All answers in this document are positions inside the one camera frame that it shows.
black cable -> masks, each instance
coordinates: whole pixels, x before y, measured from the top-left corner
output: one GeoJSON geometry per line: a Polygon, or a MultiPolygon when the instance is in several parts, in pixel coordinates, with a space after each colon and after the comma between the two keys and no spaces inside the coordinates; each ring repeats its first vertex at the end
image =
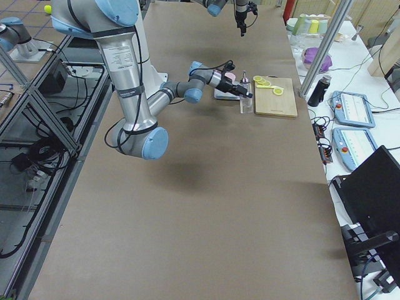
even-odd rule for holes
{"type": "Polygon", "coordinates": [[[399,147],[394,147],[394,148],[388,148],[387,150],[392,151],[392,150],[397,150],[397,149],[400,149],[400,146],[399,147]]]}
{"type": "Polygon", "coordinates": [[[85,102],[88,100],[88,93],[89,93],[89,91],[88,91],[88,84],[87,84],[87,82],[86,82],[86,78],[85,78],[85,77],[79,77],[79,76],[72,76],[72,77],[75,77],[75,78],[76,78],[76,82],[77,82],[77,93],[76,93],[75,105],[74,105],[73,107],[69,107],[69,108],[66,108],[66,109],[62,109],[62,110],[60,110],[60,111],[56,111],[56,114],[63,113],[64,111],[73,111],[74,109],[80,108],[80,107],[84,106],[85,102]],[[77,105],[77,103],[78,103],[78,98],[79,98],[79,83],[78,83],[78,78],[83,79],[84,84],[85,84],[85,90],[86,90],[86,97],[85,97],[85,99],[83,99],[82,103],[79,104],[79,105],[77,105]]]}
{"type": "Polygon", "coordinates": [[[392,109],[388,109],[386,111],[373,111],[373,114],[383,114],[383,113],[390,113],[391,111],[398,111],[400,110],[400,107],[397,108],[392,108],[392,109]]]}
{"type": "Polygon", "coordinates": [[[256,18],[254,19],[254,21],[249,26],[246,26],[246,28],[250,28],[251,26],[253,26],[254,23],[257,21],[257,18],[258,18],[258,14],[256,15],[256,18]]]}
{"type": "Polygon", "coordinates": [[[50,44],[50,45],[53,45],[54,47],[56,47],[56,49],[57,49],[60,53],[62,53],[62,55],[64,56],[64,58],[65,58],[65,60],[67,61],[67,63],[69,63],[69,60],[68,60],[67,56],[65,55],[64,51],[63,51],[58,45],[53,44],[52,42],[49,42],[49,41],[45,41],[45,40],[43,40],[43,39],[38,39],[38,38],[36,38],[36,37],[33,38],[33,39],[35,39],[35,40],[37,40],[37,41],[44,42],[44,43],[48,43],[48,44],[50,44]]]}
{"type": "Polygon", "coordinates": [[[220,71],[218,68],[223,67],[223,66],[227,65],[228,63],[233,63],[232,59],[224,62],[223,64],[215,66],[215,67],[197,67],[197,68],[195,68],[195,69],[193,69],[192,71],[189,72],[189,76],[191,76],[193,74],[193,72],[197,71],[197,70],[213,70],[213,69],[217,69],[218,71],[220,71]]]}
{"type": "Polygon", "coordinates": [[[35,121],[38,122],[37,125],[34,125],[34,126],[35,126],[35,133],[36,133],[36,135],[37,135],[38,137],[40,137],[40,138],[48,138],[48,137],[50,136],[50,133],[51,133],[50,127],[49,127],[45,122],[43,122],[43,120],[41,120],[39,116],[35,116],[36,113],[35,113],[35,111],[31,110],[31,109],[33,109],[33,108],[32,108],[29,104],[26,106],[26,108],[27,108],[27,110],[31,113],[31,116],[35,119],[35,121]],[[41,129],[41,128],[40,128],[41,125],[43,125],[44,127],[46,127],[46,129],[47,129],[49,132],[44,131],[43,129],[41,129]]]}
{"type": "Polygon", "coordinates": [[[185,99],[179,100],[179,101],[177,101],[177,102],[172,102],[172,103],[169,103],[169,105],[178,104],[178,103],[181,103],[181,102],[183,102],[183,101],[185,101],[185,99]]]}
{"type": "Polygon", "coordinates": [[[381,34],[384,32],[386,26],[389,24],[389,22],[391,21],[391,19],[394,17],[394,15],[399,11],[400,6],[396,9],[396,11],[394,12],[394,14],[391,15],[391,17],[386,21],[385,25],[382,28],[382,31],[375,37],[375,40],[372,44],[372,47],[375,46],[376,41],[378,40],[378,37],[381,36],[381,34]]]}
{"type": "MultiPolygon", "coordinates": [[[[142,58],[142,47],[141,47],[141,43],[140,43],[140,39],[139,39],[139,34],[138,34],[138,30],[136,28],[136,26],[133,26],[133,30],[135,32],[135,36],[136,36],[136,41],[137,41],[137,47],[139,49],[139,65],[140,65],[140,75],[139,75],[139,84],[140,86],[143,85],[143,58],[142,58]]],[[[138,119],[139,119],[139,113],[140,113],[140,105],[141,105],[141,101],[142,101],[142,94],[139,95],[138,99],[137,99],[137,107],[136,107],[136,117],[135,117],[135,121],[133,123],[133,131],[134,128],[136,126],[136,124],[138,123],[138,119]]],[[[126,139],[121,142],[121,135],[124,132],[124,129],[121,128],[118,132],[118,136],[117,136],[117,146],[112,146],[111,144],[109,144],[107,142],[107,136],[110,133],[110,131],[118,124],[118,122],[116,122],[114,125],[112,125],[107,131],[106,134],[104,135],[104,143],[113,149],[119,149],[121,153],[125,154],[123,149],[121,148],[131,137],[132,134],[126,134],[126,139]]]]}
{"type": "Polygon", "coordinates": [[[94,95],[94,92],[95,92],[95,90],[98,88],[98,86],[99,86],[99,84],[100,84],[100,79],[104,76],[104,72],[105,72],[105,69],[104,69],[104,67],[102,66],[102,73],[101,73],[101,75],[100,75],[100,78],[97,80],[96,85],[93,87],[93,92],[91,93],[90,96],[89,96],[88,85],[87,85],[87,83],[86,83],[86,80],[84,81],[84,83],[85,83],[85,99],[83,100],[82,103],[87,103],[87,104],[86,104],[86,106],[84,107],[83,112],[81,113],[81,115],[79,116],[78,120],[76,121],[76,123],[75,123],[75,125],[74,125],[74,131],[75,131],[75,129],[77,128],[78,124],[81,122],[81,120],[82,120],[82,118],[83,118],[83,116],[84,116],[84,113],[85,113],[85,111],[86,111],[86,108],[88,108],[88,104],[89,104],[89,102],[92,100],[93,95],[94,95]]]}
{"type": "MultiPolygon", "coordinates": [[[[56,166],[57,167],[56,168],[57,171],[58,171],[58,169],[60,169],[59,166],[61,165],[61,163],[62,163],[62,160],[59,160],[57,162],[57,166],[56,166]]],[[[31,219],[29,220],[29,222],[25,226],[23,226],[23,227],[25,227],[25,230],[24,230],[24,233],[22,234],[21,240],[17,244],[14,245],[14,249],[13,250],[11,250],[11,251],[9,251],[9,252],[7,252],[5,254],[3,254],[3,249],[0,249],[0,259],[6,259],[6,258],[11,257],[12,255],[16,254],[19,251],[19,249],[22,247],[22,245],[24,244],[24,242],[26,240],[26,237],[28,236],[28,232],[29,232],[30,228],[31,228],[34,220],[36,219],[36,216],[38,215],[38,213],[40,211],[40,208],[43,205],[44,200],[46,199],[46,194],[50,190],[49,187],[53,183],[54,178],[55,178],[55,176],[54,176],[54,173],[53,173],[51,178],[50,178],[50,180],[49,180],[49,182],[47,183],[47,186],[45,188],[45,193],[42,196],[42,199],[40,200],[39,204],[36,205],[36,208],[35,208],[35,210],[34,210],[34,212],[32,214],[31,219]]]]}
{"type": "Polygon", "coordinates": [[[360,280],[360,299],[364,300],[364,295],[363,295],[363,281],[364,281],[364,277],[365,277],[365,272],[367,269],[368,264],[376,257],[378,256],[378,254],[374,254],[372,255],[365,263],[364,267],[362,268],[361,271],[361,280],[360,280]]]}
{"type": "Polygon", "coordinates": [[[14,97],[15,92],[7,91],[5,89],[0,89],[1,92],[11,93],[11,97],[14,97]]]}
{"type": "Polygon", "coordinates": [[[37,134],[40,138],[45,138],[46,136],[42,136],[41,134],[39,134],[39,131],[41,131],[42,133],[46,134],[47,137],[49,136],[49,133],[48,133],[48,132],[46,132],[46,131],[44,131],[43,129],[40,128],[40,123],[39,123],[39,125],[36,125],[36,124],[28,117],[28,115],[25,114],[25,112],[22,112],[21,114],[27,119],[27,121],[28,121],[29,123],[31,123],[31,124],[33,125],[33,127],[35,127],[36,134],[37,134]]]}
{"type": "Polygon", "coordinates": [[[312,122],[314,122],[314,124],[317,124],[318,126],[322,126],[322,130],[325,131],[328,126],[329,123],[331,123],[333,121],[333,119],[331,119],[329,116],[321,116],[321,117],[314,117],[311,119],[312,122]]]}

white table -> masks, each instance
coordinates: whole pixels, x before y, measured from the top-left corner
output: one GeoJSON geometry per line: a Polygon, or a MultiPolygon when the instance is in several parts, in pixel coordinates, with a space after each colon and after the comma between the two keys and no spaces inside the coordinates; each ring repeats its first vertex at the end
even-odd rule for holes
{"type": "MultiPolygon", "coordinates": [[[[400,107],[400,103],[394,93],[388,88],[389,85],[383,77],[372,77],[368,73],[368,66],[372,63],[369,52],[366,49],[364,43],[360,37],[357,37],[356,41],[352,41],[351,37],[354,36],[356,30],[350,21],[345,21],[339,31],[340,33],[348,36],[343,42],[334,42],[329,54],[332,57],[333,66],[331,69],[337,68],[351,68],[355,65],[361,64],[366,61],[360,68],[355,67],[351,70],[336,70],[328,71],[327,73],[332,77],[331,85],[327,90],[324,101],[318,107],[309,107],[310,118],[316,116],[329,116],[333,118],[333,112],[328,104],[328,99],[332,97],[333,91],[349,91],[353,93],[360,93],[367,95],[368,101],[374,106],[385,107],[385,103],[382,101],[381,96],[389,104],[389,109],[400,107]]],[[[299,73],[300,81],[303,82],[305,75],[307,74],[307,69],[304,67],[301,61],[302,49],[293,46],[292,53],[296,60],[296,67],[299,73]]],[[[322,74],[319,74],[314,80],[314,84],[311,86],[305,101],[308,101],[310,95],[312,94],[316,83],[322,78],[322,74]]],[[[371,108],[372,111],[380,111],[382,109],[371,108]]],[[[385,114],[374,114],[374,119],[376,122],[376,127],[370,129],[374,140],[377,145],[385,145],[387,148],[395,148],[400,146],[400,136],[398,132],[400,131],[400,111],[389,112],[385,114]]],[[[328,129],[324,132],[325,136],[332,141],[332,128],[335,127],[346,127],[338,123],[329,124],[328,129]]],[[[391,151],[391,154],[400,161],[400,149],[391,151]]],[[[326,168],[326,179],[328,182],[331,181],[337,175],[346,175],[350,172],[346,169],[338,156],[336,150],[332,152],[333,163],[328,164],[326,168]]],[[[333,186],[330,188],[333,203],[335,205],[337,219],[341,226],[346,224],[351,224],[351,220],[344,209],[344,206],[333,186]]],[[[375,289],[376,285],[373,283],[373,278],[376,274],[372,273],[364,278],[364,299],[368,297],[375,289]]],[[[400,289],[397,287],[390,294],[379,293],[373,299],[375,300],[392,300],[400,299],[400,289]]]]}

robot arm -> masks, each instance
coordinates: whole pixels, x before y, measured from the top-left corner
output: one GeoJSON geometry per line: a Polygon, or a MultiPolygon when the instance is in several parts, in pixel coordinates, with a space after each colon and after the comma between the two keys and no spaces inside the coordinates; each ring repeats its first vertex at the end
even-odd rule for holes
{"type": "MultiPolygon", "coordinates": [[[[194,0],[195,2],[207,8],[207,11],[213,17],[220,14],[228,0],[194,0]]],[[[245,20],[248,13],[252,12],[254,15],[258,14],[257,4],[249,2],[249,0],[233,0],[235,6],[235,21],[237,28],[240,29],[240,35],[244,36],[246,33],[245,20]]]]}
{"type": "Polygon", "coordinates": [[[208,13],[213,17],[219,15],[228,0],[195,0],[197,3],[203,5],[208,13]]]}
{"type": "Polygon", "coordinates": [[[6,51],[17,46],[19,54],[25,58],[38,53],[31,35],[17,17],[6,17],[0,20],[0,46],[6,51]]]}
{"type": "Polygon", "coordinates": [[[224,76],[233,64],[219,71],[194,62],[188,82],[166,82],[147,99],[133,45],[136,38],[141,60],[140,39],[134,26],[139,13],[136,0],[52,0],[53,26],[65,34],[93,38],[102,53],[124,114],[124,119],[112,128],[111,147],[123,154],[158,159],[166,151],[168,134],[158,127],[156,116],[175,97],[197,103],[206,84],[224,92],[250,95],[224,76]]]}
{"type": "Polygon", "coordinates": [[[250,12],[255,16],[258,15],[257,4],[249,2],[248,0],[234,0],[234,2],[236,26],[240,29],[240,35],[244,36],[248,28],[245,20],[250,12]]]}

power strip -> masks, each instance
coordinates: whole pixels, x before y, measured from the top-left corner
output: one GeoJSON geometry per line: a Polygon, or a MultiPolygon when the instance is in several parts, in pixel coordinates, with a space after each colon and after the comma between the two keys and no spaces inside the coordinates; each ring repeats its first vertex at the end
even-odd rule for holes
{"type": "Polygon", "coordinates": [[[324,126],[318,125],[316,122],[312,124],[312,130],[314,131],[315,138],[317,140],[318,144],[318,151],[319,155],[321,157],[321,161],[323,164],[330,164],[333,163],[332,160],[332,149],[328,150],[328,148],[324,147],[321,145],[319,142],[320,139],[326,139],[325,134],[324,134],[324,126]]]}
{"type": "Polygon", "coordinates": [[[327,148],[325,148],[322,145],[318,145],[318,151],[319,155],[321,156],[321,160],[323,164],[330,164],[333,163],[332,160],[332,150],[328,151],[327,148]]]}

label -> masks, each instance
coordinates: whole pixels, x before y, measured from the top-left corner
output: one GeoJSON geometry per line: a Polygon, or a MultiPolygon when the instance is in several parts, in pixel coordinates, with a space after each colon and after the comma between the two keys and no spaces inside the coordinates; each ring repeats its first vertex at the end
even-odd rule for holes
{"type": "Polygon", "coordinates": [[[137,96],[137,95],[140,95],[141,93],[143,93],[144,86],[134,87],[133,89],[122,89],[117,92],[121,98],[130,98],[130,97],[137,96]]]}
{"type": "Polygon", "coordinates": [[[133,52],[130,46],[103,49],[111,72],[128,70],[134,67],[133,52]]]}

